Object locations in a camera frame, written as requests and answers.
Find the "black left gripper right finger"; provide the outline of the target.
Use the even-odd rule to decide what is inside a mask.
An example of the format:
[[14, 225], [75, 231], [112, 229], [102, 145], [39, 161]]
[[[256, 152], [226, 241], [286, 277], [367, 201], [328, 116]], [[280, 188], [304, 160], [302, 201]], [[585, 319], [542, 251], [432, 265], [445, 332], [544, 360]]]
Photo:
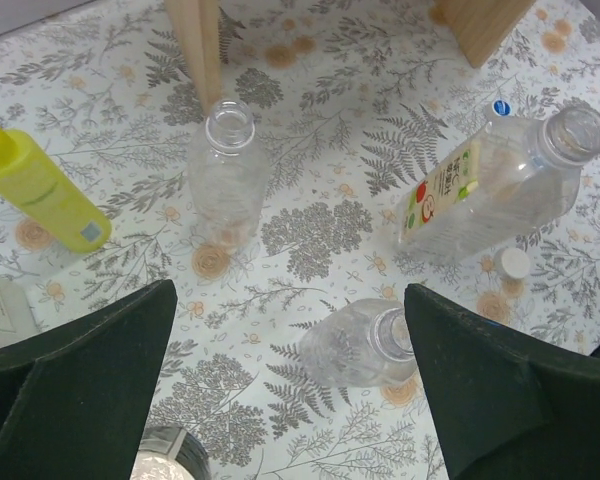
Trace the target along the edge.
[[420, 284], [404, 306], [449, 478], [600, 479], [600, 346], [554, 346]]

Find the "clear square juice bottle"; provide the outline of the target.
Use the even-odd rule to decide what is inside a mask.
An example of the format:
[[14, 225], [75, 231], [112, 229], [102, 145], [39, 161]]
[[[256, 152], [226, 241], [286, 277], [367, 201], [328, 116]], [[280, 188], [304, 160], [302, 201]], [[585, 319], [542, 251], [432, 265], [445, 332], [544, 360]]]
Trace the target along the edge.
[[568, 106], [544, 119], [495, 116], [403, 197], [398, 251], [457, 263], [528, 235], [574, 205], [600, 155], [600, 113]]

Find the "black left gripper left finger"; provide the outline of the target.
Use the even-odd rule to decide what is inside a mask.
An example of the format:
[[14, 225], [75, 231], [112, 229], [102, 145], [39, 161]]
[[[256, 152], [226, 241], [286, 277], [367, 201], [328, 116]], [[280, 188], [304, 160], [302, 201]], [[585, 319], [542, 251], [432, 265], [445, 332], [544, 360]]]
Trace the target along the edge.
[[127, 479], [175, 317], [170, 280], [0, 349], [0, 479]]

